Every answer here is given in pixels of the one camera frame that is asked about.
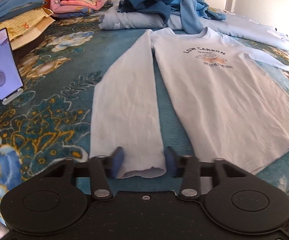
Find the pale blue long-sleeve shirt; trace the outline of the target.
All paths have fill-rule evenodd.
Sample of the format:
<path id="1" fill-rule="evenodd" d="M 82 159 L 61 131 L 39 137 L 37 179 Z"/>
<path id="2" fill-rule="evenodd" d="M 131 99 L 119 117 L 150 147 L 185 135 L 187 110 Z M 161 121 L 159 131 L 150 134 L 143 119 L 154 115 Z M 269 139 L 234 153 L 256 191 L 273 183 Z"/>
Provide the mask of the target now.
<path id="1" fill-rule="evenodd" d="M 196 35 L 146 31 L 96 85 L 90 155 L 124 150 L 119 177 L 166 171 L 154 67 L 193 150 L 253 172 L 289 151 L 289 95 L 259 63 L 271 55 L 205 28 Z"/>

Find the teal floral bed blanket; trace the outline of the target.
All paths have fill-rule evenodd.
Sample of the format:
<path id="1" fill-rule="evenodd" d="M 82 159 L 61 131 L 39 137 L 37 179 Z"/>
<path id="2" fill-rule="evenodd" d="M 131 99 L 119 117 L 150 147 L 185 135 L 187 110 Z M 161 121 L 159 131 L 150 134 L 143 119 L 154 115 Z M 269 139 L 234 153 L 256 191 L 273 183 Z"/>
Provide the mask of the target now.
<path id="1" fill-rule="evenodd" d="M 98 19 L 54 22 L 17 65 L 24 92 L 6 106 L 0 102 L 0 202 L 52 161 L 88 159 L 95 85 L 145 31 L 100 30 Z M 192 154 L 158 67 L 154 71 L 163 143 Z M 289 153 L 257 176 L 289 194 Z"/>

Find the smartphone on white stand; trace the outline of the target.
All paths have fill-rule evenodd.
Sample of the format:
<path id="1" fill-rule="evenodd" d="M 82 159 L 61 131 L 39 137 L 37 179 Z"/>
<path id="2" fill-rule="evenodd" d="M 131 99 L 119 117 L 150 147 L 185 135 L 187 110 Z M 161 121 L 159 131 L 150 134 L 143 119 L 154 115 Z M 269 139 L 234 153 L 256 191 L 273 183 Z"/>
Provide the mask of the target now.
<path id="1" fill-rule="evenodd" d="M 23 81 L 16 67 L 7 28 L 0 29 L 0 100 L 7 105 L 23 93 Z"/>

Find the light blue folded duvet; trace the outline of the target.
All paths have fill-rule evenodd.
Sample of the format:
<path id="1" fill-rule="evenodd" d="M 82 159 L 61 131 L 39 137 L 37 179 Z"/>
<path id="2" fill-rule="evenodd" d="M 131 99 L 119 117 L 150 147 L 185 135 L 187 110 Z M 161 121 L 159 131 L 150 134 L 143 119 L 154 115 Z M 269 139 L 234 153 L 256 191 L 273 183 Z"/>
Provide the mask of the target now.
<path id="1" fill-rule="evenodd" d="M 279 49 L 289 51 L 289 36 L 277 31 L 275 28 L 262 25 L 245 16 L 239 16 L 232 12 L 224 13 L 226 20 L 208 20 L 200 18 L 202 27 L 209 27 L 214 31 L 233 37 L 244 38 L 267 44 Z M 173 30 L 181 30 L 181 18 L 170 15 L 167 23 L 164 23 L 159 15 L 143 14 L 140 12 L 120 12 L 118 5 L 113 5 L 99 18 L 99 27 L 103 30 L 118 29 L 161 29 L 169 27 Z"/>

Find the beige pillow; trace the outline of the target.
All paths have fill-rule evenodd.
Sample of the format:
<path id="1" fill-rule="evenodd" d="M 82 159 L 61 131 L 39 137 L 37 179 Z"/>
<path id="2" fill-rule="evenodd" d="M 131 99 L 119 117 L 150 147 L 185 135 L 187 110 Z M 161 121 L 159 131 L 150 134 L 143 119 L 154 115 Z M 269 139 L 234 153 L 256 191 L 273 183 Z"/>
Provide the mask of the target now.
<path id="1" fill-rule="evenodd" d="M 53 22 L 52 17 L 44 17 L 39 23 L 34 25 L 31 29 L 11 41 L 12 50 L 17 50 L 30 42 L 36 40 Z"/>

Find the light blue garment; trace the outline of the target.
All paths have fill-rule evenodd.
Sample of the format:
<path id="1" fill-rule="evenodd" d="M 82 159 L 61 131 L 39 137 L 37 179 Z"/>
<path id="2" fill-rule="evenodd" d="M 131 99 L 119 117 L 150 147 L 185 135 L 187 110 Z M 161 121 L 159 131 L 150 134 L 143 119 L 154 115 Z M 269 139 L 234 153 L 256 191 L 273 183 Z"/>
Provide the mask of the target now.
<path id="1" fill-rule="evenodd" d="M 188 34 L 198 34 L 204 29 L 202 18 L 226 20 L 224 14 L 210 10 L 205 0 L 172 0 L 167 2 L 167 5 L 170 6 L 171 14 L 180 16 L 182 27 Z"/>

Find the yellow striped pillow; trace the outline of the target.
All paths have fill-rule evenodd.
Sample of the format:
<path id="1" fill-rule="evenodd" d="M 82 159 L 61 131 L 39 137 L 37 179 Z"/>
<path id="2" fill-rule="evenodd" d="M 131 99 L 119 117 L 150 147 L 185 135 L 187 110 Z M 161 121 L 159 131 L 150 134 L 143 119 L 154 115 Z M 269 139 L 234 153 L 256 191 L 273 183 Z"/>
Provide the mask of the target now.
<path id="1" fill-rule="evenodd" d="M 6 29 L 9 40 L 12 41 L 39 23 L 44 17 L 52 17 L 49 9 L 38 8 L 24 12 L 14 18 L 0 22 L 0 30 Z"/>

